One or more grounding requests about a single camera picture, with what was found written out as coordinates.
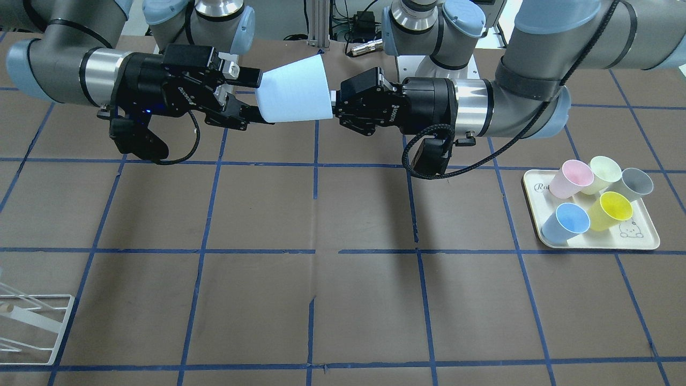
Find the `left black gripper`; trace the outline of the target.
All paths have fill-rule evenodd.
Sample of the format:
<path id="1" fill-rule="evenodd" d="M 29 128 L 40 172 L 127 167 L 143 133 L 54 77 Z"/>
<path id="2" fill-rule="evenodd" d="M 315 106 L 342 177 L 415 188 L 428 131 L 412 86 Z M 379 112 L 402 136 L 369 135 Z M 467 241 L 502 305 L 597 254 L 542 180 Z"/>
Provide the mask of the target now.
<path id="1" fill-rule="evenodd" d="M 416 135 L 430 125 L 454 124 L 457 108 L 455 83 L 448 78 L 408 77 L 397 84 L 372 68 L 341 83 L 333 114 L 343 127 L 363 135 L 390 125 Z"/>

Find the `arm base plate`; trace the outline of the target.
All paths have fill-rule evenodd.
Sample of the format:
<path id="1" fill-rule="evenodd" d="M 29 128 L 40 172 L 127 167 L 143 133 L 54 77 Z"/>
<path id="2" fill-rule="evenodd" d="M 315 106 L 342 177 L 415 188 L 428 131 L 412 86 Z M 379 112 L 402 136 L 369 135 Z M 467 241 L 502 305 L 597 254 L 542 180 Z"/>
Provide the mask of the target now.
<path id="1" fill-rule="evenodd" d="M 480 79 L 474 56 L 471 56 L 467 66 L 458 70 L 440 68 L 425 55 L 397 56 L 396 64 L 400 83 L 408 77 Z"/>

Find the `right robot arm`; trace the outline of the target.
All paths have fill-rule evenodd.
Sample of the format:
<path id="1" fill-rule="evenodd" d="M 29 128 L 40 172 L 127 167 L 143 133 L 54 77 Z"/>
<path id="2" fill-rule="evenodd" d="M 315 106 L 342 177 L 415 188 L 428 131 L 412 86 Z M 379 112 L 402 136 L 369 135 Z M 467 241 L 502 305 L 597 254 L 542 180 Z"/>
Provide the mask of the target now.
<path id="1" fill-rule="evenodd" d="M 233 86 L 258 88 L 259 69 L 240 66 L 255 32 L 243 1 L 145 1 L 158 54 L 116 48 L 131 1 L 2 1 L 2 27 L 41 33 L 8 51 L 22 92 L 55 103 L 101 108 L 113 132 L 139 134 L 151 117 L 196 110 L 206 124 L 245 130 L 264 123 Z"/>

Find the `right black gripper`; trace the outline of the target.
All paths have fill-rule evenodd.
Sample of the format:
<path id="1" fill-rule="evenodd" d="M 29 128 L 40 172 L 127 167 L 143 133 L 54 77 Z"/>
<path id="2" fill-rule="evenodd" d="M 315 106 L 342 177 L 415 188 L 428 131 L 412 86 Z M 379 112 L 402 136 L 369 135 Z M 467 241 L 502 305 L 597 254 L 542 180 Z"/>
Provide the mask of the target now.
<path id="1" fill-rule="evenodd" d="M 118 73 L 112 103 L 127 117 L 149 122 L 151 115 L 181 117 L 190 110 L 205 113 L 204 122 L 245 130 L 248 124 L 269 124 L 259 107 L 238 100 L 224 86 L 256 90 L 262 70 L 221 58 L 214 47 L 170 44 L 162 55 L 135 52 Z"/>

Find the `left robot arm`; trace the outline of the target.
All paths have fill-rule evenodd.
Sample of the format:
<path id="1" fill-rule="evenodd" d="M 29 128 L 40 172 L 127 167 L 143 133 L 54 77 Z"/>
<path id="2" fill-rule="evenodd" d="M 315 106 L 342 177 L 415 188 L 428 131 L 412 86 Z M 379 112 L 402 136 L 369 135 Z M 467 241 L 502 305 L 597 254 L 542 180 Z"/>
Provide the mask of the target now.
<path id="1" fill-rule="evenodd" d="M 341 83 L 333 114 L 363 135 L 406 135 L 445 124 L 458 134 L 546 138 L 568 120 L 572 68 L 652 69 L 684 64 L 684 2 L 524 1 L 493 80 L 409 77 L 372 68 Z"/>

